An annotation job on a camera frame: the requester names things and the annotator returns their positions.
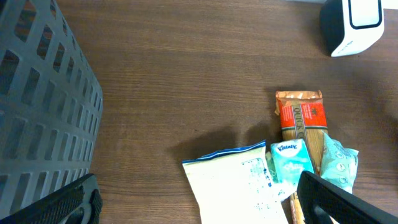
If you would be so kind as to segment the orange spaghetti pack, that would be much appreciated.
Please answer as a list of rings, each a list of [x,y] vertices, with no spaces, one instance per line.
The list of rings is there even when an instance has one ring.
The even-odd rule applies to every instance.
[[[303,139],[313,165],[320,173],[324,137],[328,125],[320,91],[277,91],[275,113],[279,115],[283,141]],[[289,197],[294,223],[303,223],[304,215],[295,192]]]

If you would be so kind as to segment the cream blue snack bag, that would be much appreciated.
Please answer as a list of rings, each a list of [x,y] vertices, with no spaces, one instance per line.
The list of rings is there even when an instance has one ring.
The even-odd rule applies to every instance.
[[[202,223],[287,223],[266,162],[266,141],[182,165]]]

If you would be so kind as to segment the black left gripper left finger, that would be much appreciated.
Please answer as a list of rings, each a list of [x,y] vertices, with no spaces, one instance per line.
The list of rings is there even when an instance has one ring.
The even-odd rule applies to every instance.
[[[98,224],[103,200],[94,174],[67,184],[35,203],[1,220],[15,223],[87,223]]]

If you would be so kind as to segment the mint green wipes pack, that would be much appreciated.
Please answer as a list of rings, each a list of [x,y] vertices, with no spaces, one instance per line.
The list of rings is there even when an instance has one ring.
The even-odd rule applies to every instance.
[[[332,139],[327,133],[323,133],[323,137],[320,177],[352,194],[358,171],[359,151],[344,148],[339,141]]]

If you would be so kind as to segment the teal tissue pack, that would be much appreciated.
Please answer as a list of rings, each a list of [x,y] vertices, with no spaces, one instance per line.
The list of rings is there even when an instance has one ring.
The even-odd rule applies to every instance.
[[[313,165],[303,139],[292,139],[271,145],[278,181],[297,185],[303,171],[314,174]]]
[[[289,198],[296,190],[295,186],[286,181],[279,181],[277,172],[274,165],[274,160],[270,152],[266,152],[265,154],[267,166],[269,168],[269,172],[271,174],[274,189],[278,199],[283,202],[285,199]]]

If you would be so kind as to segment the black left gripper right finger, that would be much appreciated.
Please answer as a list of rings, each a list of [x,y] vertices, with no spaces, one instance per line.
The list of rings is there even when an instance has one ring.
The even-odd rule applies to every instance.
[[[305,223],[397,224],[397,217],[309,171],[301,173],[297,194]]]

